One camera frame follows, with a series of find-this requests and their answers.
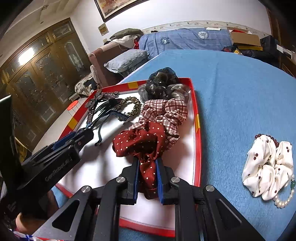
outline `brown sofa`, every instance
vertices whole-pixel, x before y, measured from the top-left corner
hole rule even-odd
[[[127,50],[129,49],[118,43],[111,42],[90,53],[89,59],[96,69],[101,87],[116,85],[123,79],[120,74],[112,73],[106,69],[104,64]]]

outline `red polka dot scrunchie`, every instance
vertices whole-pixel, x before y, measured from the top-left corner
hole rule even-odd
[[[156,163],[166,147],[165,130],[162,123],[148,121],[141,129],[126,130],[113,139],[116,156],[134,155],[140,160],[140,183],[147,199],[158,197]]]

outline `cardboard box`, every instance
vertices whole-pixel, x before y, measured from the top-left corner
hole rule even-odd
[[[231,32],[230,35],[233,43],[236,45],[251,45],[261,47],[260,39],[255,34]]]

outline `person's hand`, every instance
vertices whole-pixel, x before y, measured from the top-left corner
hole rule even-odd
[[[59,206],[52,190],[47,193],[47,197],[49,201],[47,207],[47,217],[49,218],[59,209]],[[45,222],[46,220],[44,219],[24,217],[22,213],[18,214],[17,218],[15,219],[18,231],[20,233],[29,235],[32,235]]]

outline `green jade bead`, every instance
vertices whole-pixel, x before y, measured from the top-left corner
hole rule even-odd
[[[296,185],[296,181],[295,180],[291,181],[291,189],[294,189],[295,185]]]

